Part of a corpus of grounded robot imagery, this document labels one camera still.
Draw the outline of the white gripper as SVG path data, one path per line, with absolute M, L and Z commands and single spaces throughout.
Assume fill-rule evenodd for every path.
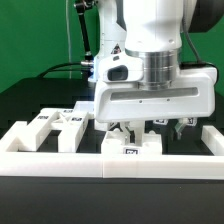
M 177 69 L 171 86 L 161 90 L 142 90 L 143 61 L 124 53 L 102 59 L 98 72 L 94 117 L 100 123 L 126 122 L 130 143 L 139 140 L 137 121 L 181 118 L 175 125 L 180 140 L 185 118 L 208 117 L 215 109 L 213 67 Z

